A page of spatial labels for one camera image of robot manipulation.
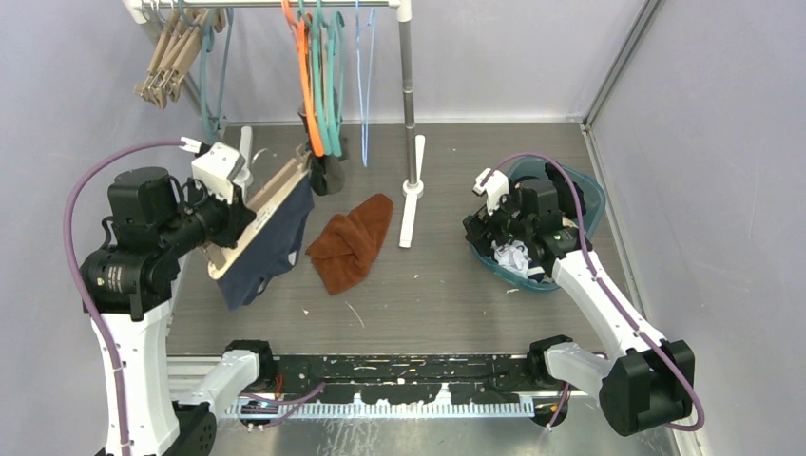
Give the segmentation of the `navy underwear cream waistband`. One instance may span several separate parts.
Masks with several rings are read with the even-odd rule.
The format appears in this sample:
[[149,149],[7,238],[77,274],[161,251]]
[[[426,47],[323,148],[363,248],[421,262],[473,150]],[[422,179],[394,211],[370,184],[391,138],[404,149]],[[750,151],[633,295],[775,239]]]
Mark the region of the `navy underwear cream waistband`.
[[250,305],[273,278],[296,266],[307,218],[314,207],[310,179],[304,177],[234,264],[216,280],[230,311]]

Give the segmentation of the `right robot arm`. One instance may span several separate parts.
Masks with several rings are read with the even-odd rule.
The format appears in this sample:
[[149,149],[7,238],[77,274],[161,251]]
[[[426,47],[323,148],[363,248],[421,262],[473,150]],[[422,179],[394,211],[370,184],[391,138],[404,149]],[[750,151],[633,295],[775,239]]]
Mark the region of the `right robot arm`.
[[622,436],[674,427],[700,408],[694,397],[695,355],[671,341],[630,306],[613,285],[587,239],[585,207],[571,180],[511,180],[485,170],[472,189],[485,203],[467,216],[466,238],[479,253],[523,246],[565,291],[599,336],[605,354],[557,335],[530,345],[528,379],[539,390],[574,386],[599,402],[606,421]]

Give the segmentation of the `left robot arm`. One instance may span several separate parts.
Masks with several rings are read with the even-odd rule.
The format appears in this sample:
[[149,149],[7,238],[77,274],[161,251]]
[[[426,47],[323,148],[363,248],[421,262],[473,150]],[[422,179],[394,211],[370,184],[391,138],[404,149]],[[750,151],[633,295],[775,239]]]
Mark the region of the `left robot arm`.
[[270,345],[235,340],[219,363],[183,398],[170,395],[166,337],[172,285],[181,257],[212,244],[240,247],[255,220],[241,197],[208,193],[199,180],[179,183],[161,167],[118,175],[107,191],[106,238],[81,267],[95,309],[95,329],[112,389],[107,455],[207,455],[216,424],[249,387],[277,380]]

